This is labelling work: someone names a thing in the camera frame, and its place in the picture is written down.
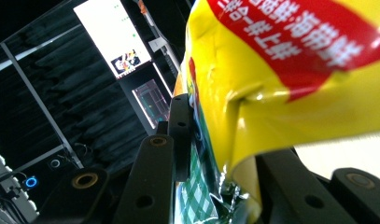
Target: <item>blue light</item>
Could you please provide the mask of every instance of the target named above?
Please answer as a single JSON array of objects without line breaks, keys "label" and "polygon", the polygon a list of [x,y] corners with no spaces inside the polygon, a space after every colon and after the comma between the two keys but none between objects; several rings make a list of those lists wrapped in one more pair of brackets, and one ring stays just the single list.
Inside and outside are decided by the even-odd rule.
[{"label": "blue light", "polygon": [[26,179],[26,182],[25,182],[26,187],[29,189],[35,187],[35,185],[37,185],[37,183],[38,183],[38,180],[33,176]]}]

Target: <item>metal beam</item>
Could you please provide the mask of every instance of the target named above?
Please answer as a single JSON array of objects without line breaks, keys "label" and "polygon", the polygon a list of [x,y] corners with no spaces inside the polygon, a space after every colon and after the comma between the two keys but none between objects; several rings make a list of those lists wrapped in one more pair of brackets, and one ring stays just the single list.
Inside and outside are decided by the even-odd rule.
[{"label": "metal beam", "polygon": [[42,154],[41,156],[39,156],[39,157],[33,159],[32,161],[29,161],[29,162],[27,162],[26,164],[24,164],[24,165],[18,167],[17,169],[15,169],[15,172],[21,172],[21,171],[27,169],[28,167],[30,167],[30,166],[32,166],[32,165],[38,163],[39,161],[44,160],[45,158],[47,158],[47,157],[49,157],[49,156],[55,154],[56,152],[58,152],[58,151],[60,151],[60,150],[62,150],[62,149],[64,149],[64,146],[63,146],[63,145],[59,145],[58,147],[55,147],[55,148],[51,149],[50,151],[48,151],[48,152]]},{"label": "metal beam", "polygon": [[[74,31],[75,29],[77,29],[77,28],[80,27],[80,26],[82,26],[82,24],[76,25],[75,27],[73,27],[73,28],[71,28],[71,29],[69,29],[69,30],[67,30],[67,31],[65,31],[65,32],[63,32],[63,33],[61,33],[61,34],[56,35],[56,36],[53,37],[52,39],[50,39],[50,40],[48,40],[48,41],[46,41],[46,42],[44,42],[44,43],[42,43],[42,44],[40,44],[40,45],[38,45],[38,46],[32,48],[32,49],[28,49],[28,50],[26,50],[26,51],[24,51],[24,52],[22,52],[22,53],[16,55],[16,56],[15,56],[15,59],[16,59],[17,61],[19,61],[20,59],[27,57],[28,55],[30,55],[30,54],[36,52],[36,51],[39,50],[39,49],[44,48],[45,46],[47,46],[48,44],[52,43],[53,41],[55,41],[55,40],[61,38],[62,36],[67,35],[68,33]],[[12,65],[12,61],[11,61],[11,60],[7,60],[7,61],[5,61],[5,62],[3,62],[3,63],[0,63],[0,71],[3,70],[3,69],[5,69],[6,67],[8,67],[8,66],[10,66],[10,65]]]},{"label": "metal beam", "polygon": [[76,163],[77,167],[78,168],[83,168],[84,166],[82,165],[81,161],[77,157],[76,152],[74,152],[74,150],[71,148],[69,142],[67,141],[67,139],[65,138],[64,134],[62,133],[62,130],[59,128],[59,126],[56,123],[55,119],[52,117],[52,115],[48,111],[47,107],[42,102],[42,100],[39,97],[38,93],[35,91],[35,88],[33,87],[32,83],[27,78],[27,76],[24,74],[24,72],[21,69],[21,67],[19,66],[17,60],[12,55],[11,51],[8,49],[6,43],[2,43],[1,44],[1,48],[3,48],[3,50],[6,53],[6,55],[8,56],[8,58],[12,61],[12,64],[14,65],[14,67],[17,70],[17,72],[21,76],[21,79],[23,80],[23,82],[27,86],[27,88],[29,89],[30,93],[33,95],[33,97],[35,97],[36,102],[40,106],[40,108],[41,108],[42,112],[44,113],[44,115],[47,117],[47,119],[48,119],[50,125],[52,126],[53,130],[58,134],[58,137],[62,141],[62,143],[65,146],[65,148],[67,148],[68,152],[70,153],[70,156],[73,158],[73,160]]}]

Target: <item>crumpled plastic bag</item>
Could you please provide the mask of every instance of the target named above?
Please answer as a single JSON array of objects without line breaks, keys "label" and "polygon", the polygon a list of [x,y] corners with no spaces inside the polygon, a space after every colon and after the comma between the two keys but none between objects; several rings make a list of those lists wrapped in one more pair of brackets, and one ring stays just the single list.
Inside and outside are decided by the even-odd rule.
[{"label": "crumpled plastic bag", "polygon": [[380,131],[380,0],[198,0],[181,77],[210,195],[260,204],[255,155]]}]

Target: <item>ceiling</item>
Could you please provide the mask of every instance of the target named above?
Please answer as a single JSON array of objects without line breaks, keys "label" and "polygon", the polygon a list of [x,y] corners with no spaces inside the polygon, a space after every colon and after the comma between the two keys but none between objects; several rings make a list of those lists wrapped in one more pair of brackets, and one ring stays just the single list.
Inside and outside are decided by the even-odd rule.
[{"label": "ceiling", "polygon": [[[114,174],[130,165],[147,133],[73,11],[85,1],[25,2],[30,7],[0,6],[0,28],[7,26],[0,29],[0,42],[17,56],[36,49],[18,60],[19,66],[84,166]],[[138,5],[121,2],[143,41],[154,39]],[[163,54],[151,56],[172,90],[176,79]],[[0,46],[0,64],[6,61]],[[15,67],[0,70],[0,153],[7,165],[15,170],[61,143]],[[43,168],[27,172],[53,175]],[[53,188],[61,175],[43,188]]]}]

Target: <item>dark ceiling panel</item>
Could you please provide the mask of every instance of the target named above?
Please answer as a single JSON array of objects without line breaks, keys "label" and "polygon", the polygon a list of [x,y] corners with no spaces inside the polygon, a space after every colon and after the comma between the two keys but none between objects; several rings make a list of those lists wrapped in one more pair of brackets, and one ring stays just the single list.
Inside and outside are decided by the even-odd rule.
[{"label": "dark ceiling panel", "polygon": [[0,1],[0,42],[34,21],[63,0]]},{"label": "dark ceiling panel", "polygon": [[11,65],[0,73],[0,150],[16,168],[60,145],[55,132]]}]

